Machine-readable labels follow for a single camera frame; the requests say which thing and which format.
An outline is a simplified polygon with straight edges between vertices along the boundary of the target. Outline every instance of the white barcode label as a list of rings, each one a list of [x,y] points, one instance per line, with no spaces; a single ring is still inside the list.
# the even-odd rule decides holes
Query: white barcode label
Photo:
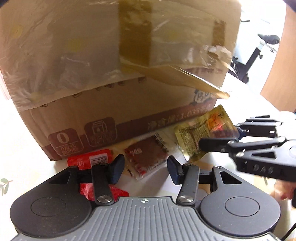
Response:
[[[91,166],[102,162],[108,163],[108,155],[107,153],[103,153],[95,156],[90,156],[89,161],[91,162]]]

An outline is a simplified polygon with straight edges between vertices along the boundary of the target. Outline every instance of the exercise bike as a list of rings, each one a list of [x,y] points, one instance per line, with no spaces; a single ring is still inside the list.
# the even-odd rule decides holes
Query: exercise bike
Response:
[[[261,54],[261,50],[263,46],[267,46],[270,48],[271,52],[277,52],[274,48],[272,48],[270,45],[275,45],[278,44],[280,39],[277,35],[264,35],[264,34],[258,34],[258,36],[264,41],[260,41],[260,45],[255,48],[254,52],[252,53],[251,57],[247,61],[246,64],[243,64],[238,61],[238,57],[233,56],[231,60],[231,68],[228,70],[230,74],[232,74],[234,77],[238,78],[240,81],[243,83],[248,83],[249,82],[249,76],[248,76],[248,71],[259,56],[260,59],[263,58],[263,55]]]

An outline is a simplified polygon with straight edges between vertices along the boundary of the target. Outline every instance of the white table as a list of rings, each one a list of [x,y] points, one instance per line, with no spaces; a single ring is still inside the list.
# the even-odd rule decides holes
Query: white table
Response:
[[[227,90],[231,97],[229,100],[218,100],[216,105],[223,105],[234,124],[244,122],[251,116],[279,113],[262,96],[252,93],[247,85],[230,74],[225,78],[223,89]],[[0,178],[13,180],[9,184],[8,193],[0,196],[0,240],[10,241],[16,235],[9,217],[9,209],[13,201],[66,168],[67,163],[65,160],[52,162],[48,159],[27,130],[11,100],[0,102],[0,110]],[[172,139],[175,138],[172,127],[165,128],[163,131]],[[122,148],[125,148],[129,142],[131,141],[112,146],[115,155],[122,153]],[[180,162],[185,162],[182,154],[176,155]],[[252,184],[262,185],[265,191],[271,188],[264,187],[264,180],[260,177],[237,173],[233,161],[225,153],[208,153],[202,158],[201,164],[223,166]],[[165,166],[140,181],[135,181],[125,172],[119,180],[118,187],[128,191],[131,196],[172,196],[173,199],[176,198],[180,189],[180,186],[172,183]],[[279,237],[295,222],[293,216],[296,216],[295,211],[293,211],[294,215],[290,215],[291,205],[288,201],[281,201],[280,205],[282,217],[276,229]]]

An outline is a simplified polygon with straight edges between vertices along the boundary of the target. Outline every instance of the gray ribbed plate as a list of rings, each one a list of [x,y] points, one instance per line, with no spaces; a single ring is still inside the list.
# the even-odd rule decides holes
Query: gray ribbed plate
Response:
[[[234,241],[206,226],[191,207],[181,207],[170,197],[121,197],[95,209],[89,220],[67,235],[36,239],[19,234],[12,241]],[[274,241],[268,233],[248,241]]]

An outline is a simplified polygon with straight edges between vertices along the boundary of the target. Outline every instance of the human hand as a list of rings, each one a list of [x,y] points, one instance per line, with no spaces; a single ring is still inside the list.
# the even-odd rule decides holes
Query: human hand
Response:
[[[293,199],[296,183],[278,180],[274,185],[275,192],[280,196],[281,200],[286,198]]]

